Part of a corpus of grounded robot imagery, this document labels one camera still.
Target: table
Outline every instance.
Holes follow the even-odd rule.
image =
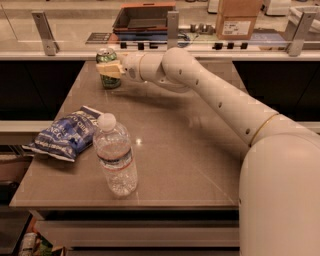
[[[231,61],[203,63],[243,89]],[[238,187],[248,147],[193,91],[122,80],[104,90],[87,61],[57,118],[82,105],[113,113],[131,134],[137,190],[117,200],[93,147],[75,163],[37,154],[10,206],[28,209],[53,244],[238,246]]]

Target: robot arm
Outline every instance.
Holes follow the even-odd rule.
[[[320,252],[320,136],[202,67],[188,52],[131,53],[123,73],[166,89],[193,89],[251,146],[241,169],[241,256]]]
[[[193,89],[249,146],[278,133],[312,134],[277,111],[206,70],[181,48],[162,53],[130,53],[122,61],[127,78],[165,89]]]

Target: blue snack bag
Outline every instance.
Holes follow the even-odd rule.
[[[54,121],[23,148],[74,162],[76,157],[92,144],[97,119],[101,114],[100,111],[83,106],[79,111]]]

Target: small bottle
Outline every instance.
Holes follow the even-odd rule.
[[[113,114],[102,114],[93,145],[110,190],[117,198],[130,195],[137,187],[138,176],[126,127]]]

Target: water bottle label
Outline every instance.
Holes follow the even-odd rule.
[[[99,157],[100,162],[105,168],[119,170],[127,167],[132,161],[132,150],[130,150],[122,157],[117,159],[105,159]]]

